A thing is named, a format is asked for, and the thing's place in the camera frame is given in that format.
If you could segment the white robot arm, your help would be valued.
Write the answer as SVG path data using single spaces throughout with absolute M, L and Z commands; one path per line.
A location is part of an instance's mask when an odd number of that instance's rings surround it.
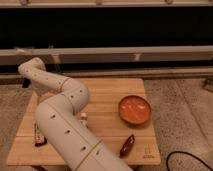
M 133 171 L 92 134 L 75 115 L 89 102 L 89 90 L 82 82 L 46 71 L 40 58 L 18 67 L 37 92 L 57 92 L 42 101 L 34 118 L 39 129 L 72 171 Z

